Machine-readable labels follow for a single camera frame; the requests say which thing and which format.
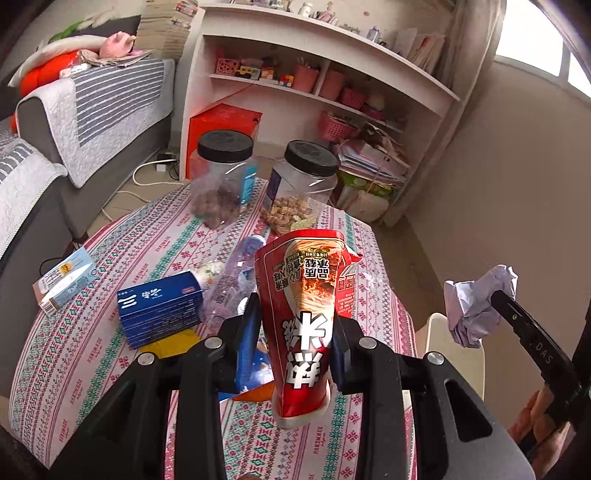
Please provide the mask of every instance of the red snack bag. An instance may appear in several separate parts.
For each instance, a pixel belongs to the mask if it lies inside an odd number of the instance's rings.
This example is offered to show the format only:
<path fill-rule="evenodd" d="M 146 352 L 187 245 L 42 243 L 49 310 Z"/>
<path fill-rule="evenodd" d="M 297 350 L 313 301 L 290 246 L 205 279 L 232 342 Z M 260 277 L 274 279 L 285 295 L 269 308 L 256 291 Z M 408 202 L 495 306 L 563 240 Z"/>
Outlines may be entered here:
<path fill-rule="evenodd" d="M 330 403 L 327 382 L 335 311 L 351 317 L 361 256 L 336 230 L 287 233 L 260 248 L 255 274 L 275 378 L 280 427 L 307 424 Z"/>

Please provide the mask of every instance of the nuts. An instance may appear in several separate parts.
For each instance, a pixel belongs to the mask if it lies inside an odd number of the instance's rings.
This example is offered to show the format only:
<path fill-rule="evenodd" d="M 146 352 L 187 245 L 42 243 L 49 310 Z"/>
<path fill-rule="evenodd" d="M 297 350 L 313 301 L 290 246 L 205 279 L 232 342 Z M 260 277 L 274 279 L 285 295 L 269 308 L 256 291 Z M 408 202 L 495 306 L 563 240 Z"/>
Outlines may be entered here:
<path fill-rule="evenodd" d="M 261 217 L 280 235 L 292 230 L 309 228 L 316 223 L 308 199 L 299 199 L 295 196 L 275 199 L 270 212 L 262 207 Z"/>
<path fill-rule="evenodd" d="M 191 200 L 191 211 L 211 229 L 228 225 L 240 215 L 240 196 L 227 187 L 210 190 Z"/>

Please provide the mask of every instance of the metal screw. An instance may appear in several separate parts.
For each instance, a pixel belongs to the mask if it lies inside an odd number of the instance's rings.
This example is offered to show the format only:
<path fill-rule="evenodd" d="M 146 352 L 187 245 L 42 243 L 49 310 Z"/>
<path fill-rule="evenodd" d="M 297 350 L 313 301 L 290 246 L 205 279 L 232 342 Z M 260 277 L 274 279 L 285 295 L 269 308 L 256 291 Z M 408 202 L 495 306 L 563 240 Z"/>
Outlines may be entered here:
<path fill-rule="evenodd" d="M 378 342 L 375 338 L 363 337 L 359 339 L 359 346 L 367 350 L 371 350 L 372 348 L 376 348 L 378 346 Z"/>
<path fill-rule="evenodd" d="M 222 346 L 222 339 L 220 337 L 210 337 L 205 340 L 205 346 L 210 348 L 211 350 L 215 350 L 216 348 L 220 348 Z"/>
<path fill-rule="evenodd" d="M 142 353 L 138 357 L 138 363 L 143 366 L 152 365 L 154 363 L 154 360 L 155 358 L 153 353 Z"/>
<path fill-rule="evenodd" d="M 445 357 L 439 352 L 429 352 L 427 355 L 427 360 L 429 360 L 433 365 L 441 365 L 445 361 Z"/>

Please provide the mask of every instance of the crumpled paper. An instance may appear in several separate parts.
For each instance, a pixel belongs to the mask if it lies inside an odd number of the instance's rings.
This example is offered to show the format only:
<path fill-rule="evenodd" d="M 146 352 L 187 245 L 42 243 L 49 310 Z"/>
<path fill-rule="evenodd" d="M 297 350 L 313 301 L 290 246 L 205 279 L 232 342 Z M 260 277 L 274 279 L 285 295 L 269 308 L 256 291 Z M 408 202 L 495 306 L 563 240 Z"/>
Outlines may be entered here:
<path fill-rule="evenodd" d="M 491 306 L 491 295 L 502 290 L 513 300 L 517 291 L 517 275 L 511 267 L 497 265 L 475 281 L 443 284 L 447 325 L 456 343 L 480 348 L 484 338 L 502 321 Z"/>

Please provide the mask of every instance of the human hand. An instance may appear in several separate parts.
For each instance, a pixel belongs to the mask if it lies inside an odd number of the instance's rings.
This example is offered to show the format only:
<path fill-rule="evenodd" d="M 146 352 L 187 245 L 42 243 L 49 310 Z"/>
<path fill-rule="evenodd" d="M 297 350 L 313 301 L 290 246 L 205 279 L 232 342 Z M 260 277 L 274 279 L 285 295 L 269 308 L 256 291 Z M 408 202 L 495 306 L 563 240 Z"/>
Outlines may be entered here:
<path fill-rule="evenodd" d="M 560 452 L 566 440 L 568 428 L 556 425 L 544 412 L 554 396 L 547 385 L 542 390 L 535 392 L 527 405 L 517 417 L 513 426 L 508 430 L 511 438 L 519 443 L 531 429 L 537 442 L 536 455 L 531 462 L 535 477 L 540 479 L 554 466 L 560 457 Z"/>

